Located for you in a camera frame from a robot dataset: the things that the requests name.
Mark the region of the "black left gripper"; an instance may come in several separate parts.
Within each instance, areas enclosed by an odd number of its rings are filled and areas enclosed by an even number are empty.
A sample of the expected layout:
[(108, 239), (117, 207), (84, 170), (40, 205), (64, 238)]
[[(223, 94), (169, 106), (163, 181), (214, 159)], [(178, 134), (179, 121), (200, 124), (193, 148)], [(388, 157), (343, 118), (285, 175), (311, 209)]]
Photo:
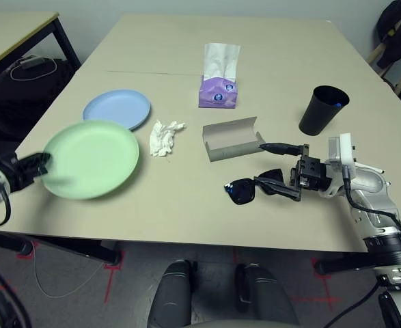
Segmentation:
[(9, 182), (10, 192), (23, 190), (33, 184), (34, 179), (69, 181), (69, 177), (50, 172), (45, 168), (51, 157), (47, 152), (35, 153), (22, 159), (18, 159), (15, 153), (0, 156), (0, 171)]

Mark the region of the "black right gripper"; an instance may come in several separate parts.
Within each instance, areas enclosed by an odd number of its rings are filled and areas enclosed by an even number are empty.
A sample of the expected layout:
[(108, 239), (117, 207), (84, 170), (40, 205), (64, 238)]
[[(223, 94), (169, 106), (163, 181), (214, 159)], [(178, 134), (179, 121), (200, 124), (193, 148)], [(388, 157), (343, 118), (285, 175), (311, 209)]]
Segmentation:
[(327, 176), (326, 165), (320, 159), (309, 156), (309, 145), (300, 146), (286, 143), (262, 143), (261, 150), (279, 154), (300, 156), (296, 165), (290, 170), (290, 186), (272, 178), (255, 177), (255, 183), (267, 195), (281, 195), (295, 202), (301, 200), (302, 190), (326, 191), (332, 179)]

